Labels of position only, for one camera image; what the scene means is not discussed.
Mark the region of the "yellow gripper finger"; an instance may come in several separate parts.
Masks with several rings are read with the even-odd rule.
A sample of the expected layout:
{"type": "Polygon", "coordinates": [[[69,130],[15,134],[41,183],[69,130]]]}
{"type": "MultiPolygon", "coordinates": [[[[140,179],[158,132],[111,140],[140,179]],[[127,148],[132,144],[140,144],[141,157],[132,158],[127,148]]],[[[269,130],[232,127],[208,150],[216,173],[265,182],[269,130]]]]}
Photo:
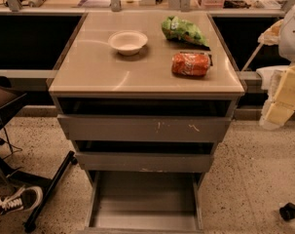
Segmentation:
{"type": "Polygon", "coordinates": [[[259,124],[266,130],[275,130],[282,127],[294,114],[295,103],[287,104],[280,101],[266,100],[259,124]]]}
{"type": "Polygon", "coordinates": [[[281,73],[274,102],[287,108],[295,108],[295,64],[281,73]]]}

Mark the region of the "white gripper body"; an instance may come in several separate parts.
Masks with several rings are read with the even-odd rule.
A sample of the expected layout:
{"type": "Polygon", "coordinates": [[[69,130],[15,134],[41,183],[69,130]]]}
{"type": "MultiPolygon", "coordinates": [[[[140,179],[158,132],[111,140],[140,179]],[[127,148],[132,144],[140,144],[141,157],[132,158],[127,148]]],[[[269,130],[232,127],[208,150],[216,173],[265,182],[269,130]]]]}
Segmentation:
{"type": "Polygon", "coordinates": [[[283,20],[280,19],[267,28],[258,38],[258,42],[263,45],[273,46],[279,42],[279,32],[283,20]]]}

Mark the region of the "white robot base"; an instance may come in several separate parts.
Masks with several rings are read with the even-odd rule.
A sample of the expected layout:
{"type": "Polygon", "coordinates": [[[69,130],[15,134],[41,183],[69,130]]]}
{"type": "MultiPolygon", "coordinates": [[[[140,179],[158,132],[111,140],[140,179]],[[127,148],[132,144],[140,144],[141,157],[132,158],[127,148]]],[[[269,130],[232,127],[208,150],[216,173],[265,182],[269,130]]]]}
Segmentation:
{"type": "Polygon", "coordinates": [[[256,73],[261,77],[261,89],[268,90],[270,88],[271,78],[275,71],[284,71],[287,65],[266,66],[256,69],[256,73]]]}

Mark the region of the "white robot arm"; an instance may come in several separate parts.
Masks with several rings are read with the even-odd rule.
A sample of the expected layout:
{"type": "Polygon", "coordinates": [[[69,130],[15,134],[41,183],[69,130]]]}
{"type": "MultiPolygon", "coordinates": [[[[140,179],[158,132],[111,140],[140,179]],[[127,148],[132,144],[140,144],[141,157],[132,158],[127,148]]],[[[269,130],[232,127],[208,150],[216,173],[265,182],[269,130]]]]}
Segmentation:
{"type": "Polygon", "coordinates": [[[278,53],[288,59],[290,65],[284,70],[275,70],[264,102],[260,125],[266,130],[282,127],[295,112],[295,4],[279,20],[258,38],[264,45],[278,44],[278,53]]]}

